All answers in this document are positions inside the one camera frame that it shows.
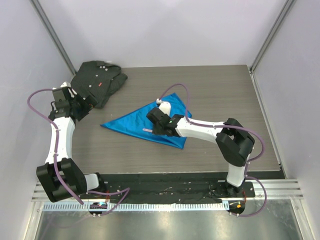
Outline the pink handled steel knife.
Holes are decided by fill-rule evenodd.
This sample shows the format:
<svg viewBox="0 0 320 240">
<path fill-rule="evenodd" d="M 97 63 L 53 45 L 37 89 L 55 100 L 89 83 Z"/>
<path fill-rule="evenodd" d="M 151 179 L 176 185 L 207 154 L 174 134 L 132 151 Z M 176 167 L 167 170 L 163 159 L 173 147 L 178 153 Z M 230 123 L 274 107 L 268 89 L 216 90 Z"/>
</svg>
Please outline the pink handled steel knife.
<svg viewBox="0 0 320 240">
<path fill-rule="evenodd" d="M 145 132 L 149 132 L 149 133 L 152 133 L 152 132 L 153 132 L 152 129 L 148 129 L 148 128 L 143 128 L 142 130 L 145 131 Z"/>
</svg>

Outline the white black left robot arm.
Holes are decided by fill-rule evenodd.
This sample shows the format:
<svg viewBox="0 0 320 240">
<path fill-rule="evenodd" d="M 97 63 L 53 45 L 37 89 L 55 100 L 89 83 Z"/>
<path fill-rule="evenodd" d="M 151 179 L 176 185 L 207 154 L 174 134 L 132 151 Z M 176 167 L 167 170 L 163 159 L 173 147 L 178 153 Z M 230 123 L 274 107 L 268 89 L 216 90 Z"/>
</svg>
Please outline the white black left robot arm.
<svg viewBox="0 0 320 240">
<path fill-rule="evenodd" d="M 45 163 L 36 169 L 36 175 L 49 200 L 53 203 L 89 192 L 100 200 L 107 188 L 96 173 L 84 174 L 72 158 L 72 140 L 76 122 L 86 117 L 97 101 L 94 97 L 82 97 L 66 82 L 52 89 L 54 101 L 46 120 L 51 126 L 49 153 Z"/>
</svg>

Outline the blue satin napkin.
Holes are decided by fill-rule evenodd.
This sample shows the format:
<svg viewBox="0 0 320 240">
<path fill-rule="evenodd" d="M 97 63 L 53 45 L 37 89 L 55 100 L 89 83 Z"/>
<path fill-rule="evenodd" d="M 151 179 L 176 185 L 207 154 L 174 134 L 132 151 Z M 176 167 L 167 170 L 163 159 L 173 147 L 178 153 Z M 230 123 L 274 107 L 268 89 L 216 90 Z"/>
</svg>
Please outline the blue satin napkin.
<svg viewBox="0 0 320 240">
<path fill-rule="evenodd" d="M 171 117 L 173 117 L 175 114 L 184 116 L 186 115 L 186 105 L 176 93 L 164 96 L 161 100 L 170 103 Z M 145 131 L 146 129 L 152 130 L 153 128 L 153 124 L 147 119 L 147 113 L 154 107 L 157 107 L 155 101 L 117 119 L 103 123 L 101 124 L 101 127 L 130 137 L 155 142 L 182 150 L 187 140 L 186 137 L 155 135 L 151 132 Z"/>
</svg>

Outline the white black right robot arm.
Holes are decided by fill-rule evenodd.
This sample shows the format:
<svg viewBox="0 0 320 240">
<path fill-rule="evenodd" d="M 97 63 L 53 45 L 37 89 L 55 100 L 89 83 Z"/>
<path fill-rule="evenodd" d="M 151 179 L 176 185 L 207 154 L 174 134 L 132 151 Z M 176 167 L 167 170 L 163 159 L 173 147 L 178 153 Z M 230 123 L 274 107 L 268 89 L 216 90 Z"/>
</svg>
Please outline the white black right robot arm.
<svg viewBox="0 0 320 240">
<path fill-rule="evenodd" d="M 154 107 L 147 115 L 152 123 L 152 133 L 158 136 L 184 137 L 216 143 L 223 158 L 228 162 L 228 172 L 224 191 L 233 198 L 244 191 L 245 171 L 255 140 L 240 123 L 229 118 L 226 122 L 209 123 L 187 119 L 181 114 L 170 117 L 159 107 Z"/>
</svg>

